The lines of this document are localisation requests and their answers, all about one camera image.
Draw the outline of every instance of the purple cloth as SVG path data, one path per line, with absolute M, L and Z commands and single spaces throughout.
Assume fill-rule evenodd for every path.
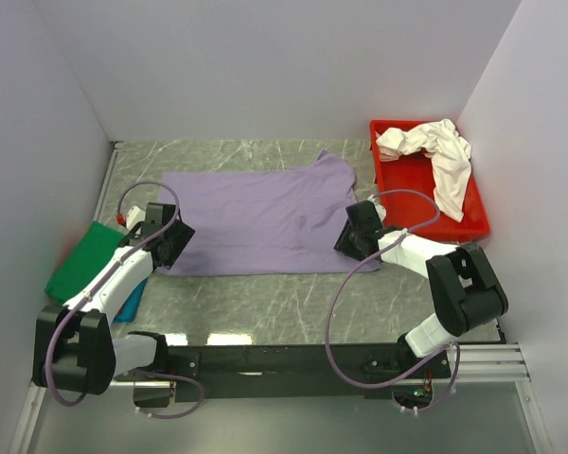
M 356 202 L 355 172 L 322 151 L 305 167 L 277 172 L 166 172 L 183 221 L 196 234 L 168 275 L 347 272 L 358 264 L 332 248 Z M 172 202 L 161 190 L 161 202 Z M 379 263 L 363 271 L 374 271 Z

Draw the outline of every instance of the table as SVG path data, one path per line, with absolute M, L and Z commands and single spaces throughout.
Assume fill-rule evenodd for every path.
M 321 149 L 348 161 L 356 171 L 359 200 L 377 191 L 367 140 L 176 140 L 121 142 L 106 177 L 98 220 L 112 228 L 119 195 L 141 180 L 162 180 L 166 171 L 273 171 L 306 166 Z M 157 187 L 135 189 L 124 202 L 145 207 Z M 133 323 L 114 323 L 114 337 L 129 331 L 166 333 L 170 344 L 315 344 L 342 274 L 275 274 L 169 277 L 153 274 Z M 331 328 L 333 342 L 389 342 L 433 312 L 427 281 L 383 264 L 347 284 Z M 496 322 L 475 328 L 462 341 L 498 342 Z

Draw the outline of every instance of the white wall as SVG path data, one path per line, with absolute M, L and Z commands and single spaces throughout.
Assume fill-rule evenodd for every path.
M 88 227 L 108 146 L 33 4 L 0 0 L 0 453 L 31 379 L 44 285 Z
M 35 0 L 112 139 L 456 119 L 520 0 Z
M 460 127 L 509 297 L 506 332 L 557 452 L 568 453 L 568 0 L 523 0 Z

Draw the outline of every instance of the green folder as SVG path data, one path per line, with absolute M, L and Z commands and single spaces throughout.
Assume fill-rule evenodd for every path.
M 44 291 L 59 306 L 80 293 L 114 255 L 124 234 L 93 222 L 84 238 L 53 274 Z

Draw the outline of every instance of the marble tabletop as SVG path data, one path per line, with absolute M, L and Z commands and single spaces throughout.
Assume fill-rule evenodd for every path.
M 177 140 L 121 142 L 105 188 L 98 220 L 115 222 L 119 195 L 140 180 L 162 180 L 166 171 L 273 171 L 311 163 L 321 149 L 344 158 L 356 171 L 359 200 L 376 192 L 367 140 Z M 157 187 L 136 188 L 124 212 L 154 201 Z M 115 337 L 129 331 L 166 333 L 171 344 L 322 343 L 330 300 L 342 274 L 274 274 L 170 277 L 153 274 L 133 323 L 114 323 Z M 356 275 L 339 300 L 331 328 L 334 342 L 389 342 L 433 312 L 427 281 L 394 265 Z M 462 341 L 500 340 L 495 322 Z

